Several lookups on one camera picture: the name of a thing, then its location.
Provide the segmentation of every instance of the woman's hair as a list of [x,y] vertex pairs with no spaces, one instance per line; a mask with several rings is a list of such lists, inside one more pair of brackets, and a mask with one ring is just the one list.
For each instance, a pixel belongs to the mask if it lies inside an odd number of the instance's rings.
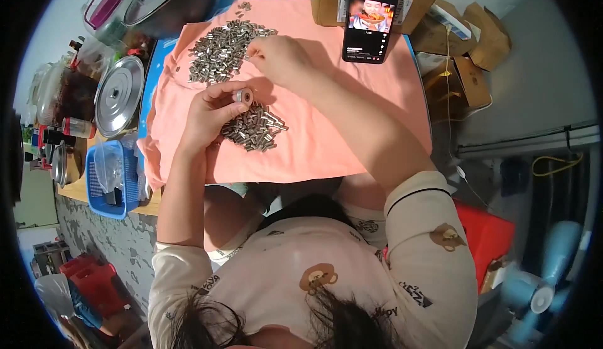
[[[319,349],[404,348],[382,306],[370,314],[350,300],[337,298],[321,287],[307,295],[312,328]],[[231,345],[252,345],[243,332],[245,317],[223,303],[198,292],[191,295],[178,318],[172,321],[173,349],[222,349]]]

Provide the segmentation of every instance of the blue plastic basket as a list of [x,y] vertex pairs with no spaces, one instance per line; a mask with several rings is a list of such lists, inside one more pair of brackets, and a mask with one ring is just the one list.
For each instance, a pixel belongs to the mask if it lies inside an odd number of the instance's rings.
[[124,190],[122,191],[121,204],[110,205],[102,195],[101,184],[96,176],[94,153],[96,146],[92,146],[86,153],[86,194],[90,209],[101,216],[124,219],[125,215],[138,207],[138,174],[136,173],[136,156],[132,149],[126,149],[119,141],[107,141],[106,146],[118,148],[123,154],[122,175],[124,175]]

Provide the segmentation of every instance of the woman's left hand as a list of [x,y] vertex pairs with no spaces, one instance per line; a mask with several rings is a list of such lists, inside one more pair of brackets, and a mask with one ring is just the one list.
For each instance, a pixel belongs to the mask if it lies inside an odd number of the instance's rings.
[[237,90],[246,87],[242,81],[223,82],[195,95],[178,149],[192,155],[205,151],[224,124],[249,109],[245,103],[235,102],[234,98]]

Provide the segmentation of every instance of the red plastic stool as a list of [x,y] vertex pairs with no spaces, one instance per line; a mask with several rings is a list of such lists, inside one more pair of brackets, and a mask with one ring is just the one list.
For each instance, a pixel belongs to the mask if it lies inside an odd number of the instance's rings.
[[71,259],[70,261],[58,267],[58,271],[63,273],[65,277],[71,278],[71,276],[86,268],[90,264],[96,264],[96,259],[84,252],[78,257]]
[[122,311],[124,306],[129,303],[119,296],[111,283],[111,279],[116,275],[117,272],[112,264],[101,266],[89,264],[69,279],[86,296],[88,302],[96,307],[103,317],[108,318]]
[[467,235],[467,245],[475,262],[475,278],[481,290],[488,265],[509,252],[515,225],[460,201],[454,200],[454,204]]

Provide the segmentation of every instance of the smartphone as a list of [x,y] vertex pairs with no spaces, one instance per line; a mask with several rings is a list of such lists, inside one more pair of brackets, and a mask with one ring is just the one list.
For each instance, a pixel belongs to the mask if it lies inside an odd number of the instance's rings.
[[398,0],[347,0],[343,61],[383,63],[397,5]]

